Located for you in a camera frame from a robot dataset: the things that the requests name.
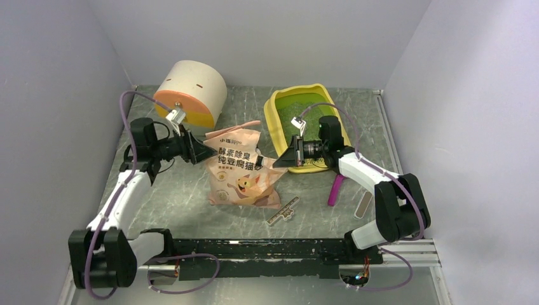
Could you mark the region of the pink cat litter bag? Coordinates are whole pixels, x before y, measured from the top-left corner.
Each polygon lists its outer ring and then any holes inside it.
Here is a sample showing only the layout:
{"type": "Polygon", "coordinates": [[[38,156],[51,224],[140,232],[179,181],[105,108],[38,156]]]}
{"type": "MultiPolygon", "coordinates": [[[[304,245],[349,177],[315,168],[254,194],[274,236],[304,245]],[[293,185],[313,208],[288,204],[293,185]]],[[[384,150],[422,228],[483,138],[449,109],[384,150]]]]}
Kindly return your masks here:
{"type": "Polygon", "coordinates": [[[211,205],[281,208],[275,183],[287,169],[275,168],[275,159],[262,155],[261,132],[252,128],[260,124],[249,121],[205,134],[203,143],[217,151],[205,161],[211,205]]]}

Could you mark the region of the torn bag top strip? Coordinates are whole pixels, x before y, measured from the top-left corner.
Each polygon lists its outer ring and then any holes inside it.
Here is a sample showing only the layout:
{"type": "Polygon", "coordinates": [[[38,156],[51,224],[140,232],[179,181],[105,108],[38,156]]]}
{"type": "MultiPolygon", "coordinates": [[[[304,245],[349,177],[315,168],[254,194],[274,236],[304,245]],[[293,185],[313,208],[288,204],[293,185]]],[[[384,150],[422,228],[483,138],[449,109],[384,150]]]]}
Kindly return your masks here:
{"type": "Polygon", "coordinates": [[[266,224],[268,226],[273,226],[280,220],[288,221],[294,215],[294,207],[299,203],[300,197],[295,196],[292,198],[286,205],[284,205],[279,211],[271,216],[266,224]]]}

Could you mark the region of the magenta plastic scoop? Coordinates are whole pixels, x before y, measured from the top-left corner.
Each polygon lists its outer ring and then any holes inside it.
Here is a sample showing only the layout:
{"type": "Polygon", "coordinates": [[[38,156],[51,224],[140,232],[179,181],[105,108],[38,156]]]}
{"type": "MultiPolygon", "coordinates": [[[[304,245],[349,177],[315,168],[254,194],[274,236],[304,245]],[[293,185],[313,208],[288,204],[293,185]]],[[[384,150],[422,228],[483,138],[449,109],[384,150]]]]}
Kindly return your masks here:
{"type": "Polygon", "coordinates": [[[332,183],[330,193],[329,193],[329,197],[328,197],[328,200],[327,200],[327,205],[328,206],[330,206],[330,207],[335,206],[336,201],[337,201],[337,199],[339,197],[339,192],[340,192],[340,189],[341,189],[341,185],[342,185],[343,181],[345,180],[345,178],[346,177],[344,177],[341,174],[337,174],[335,176],[334,181],[332,183]]]}

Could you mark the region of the white orange cylindrical bin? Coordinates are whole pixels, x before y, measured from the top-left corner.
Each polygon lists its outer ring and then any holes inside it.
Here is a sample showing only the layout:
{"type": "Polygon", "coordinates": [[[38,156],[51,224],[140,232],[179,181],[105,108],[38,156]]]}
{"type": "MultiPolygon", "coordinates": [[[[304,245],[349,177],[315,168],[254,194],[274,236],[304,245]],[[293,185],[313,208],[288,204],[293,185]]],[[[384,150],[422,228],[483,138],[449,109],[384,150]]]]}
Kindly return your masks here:
{"type": "Polygon", "coordinates": [[[227,98],[224,78],[213,67],[193,61],[176,62],[153,98],[186,113],[184,126],[197,137],[214,130],[227,98]]]}

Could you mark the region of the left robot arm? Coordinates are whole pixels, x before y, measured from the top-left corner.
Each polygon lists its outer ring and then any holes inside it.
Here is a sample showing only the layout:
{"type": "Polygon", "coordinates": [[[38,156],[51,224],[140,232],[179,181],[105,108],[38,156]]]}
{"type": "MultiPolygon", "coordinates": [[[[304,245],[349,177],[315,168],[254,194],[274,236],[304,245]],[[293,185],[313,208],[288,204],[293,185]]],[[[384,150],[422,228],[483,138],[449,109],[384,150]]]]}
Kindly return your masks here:
{"type": "Polygon", "coordinates": [[[126,231],[143,195],[160,173],[162,161],[180,157],[196,165],[216,156],[217,151],[182,125],[159,139],[156,124],[151,118],[138,118],[129,124],[126,132],[130,145],[113,192],[86,229],[74,230],[68,239],[78,289],[129,287],[141,265],[151,259],[168,264],[175,258],[176,246],[169,229],[147,229],[133,240],[126,237],[126,231]]]}

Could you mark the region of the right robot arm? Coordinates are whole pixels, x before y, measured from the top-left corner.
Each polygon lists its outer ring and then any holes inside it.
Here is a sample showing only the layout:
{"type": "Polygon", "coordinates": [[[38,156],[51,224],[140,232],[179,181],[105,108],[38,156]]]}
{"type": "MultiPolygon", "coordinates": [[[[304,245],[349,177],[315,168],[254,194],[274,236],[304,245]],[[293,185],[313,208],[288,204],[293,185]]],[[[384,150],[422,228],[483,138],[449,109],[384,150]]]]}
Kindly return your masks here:
{"type": "Polygon", "coordinates": [[[375,218],[346,233],[350,241],[343,246],[345,259],[358,263],[370,247],[409,236],[421,238],[431,219],[418,178],[411,173],[398,175],[385,170],[346,145],[336,116],[322,116],[318,127],[318,140],[305,141],[293,135],[273,166],[300,167],[307,159],[323,159],[328,169],[355,181],[374,196],[375,218]]]}

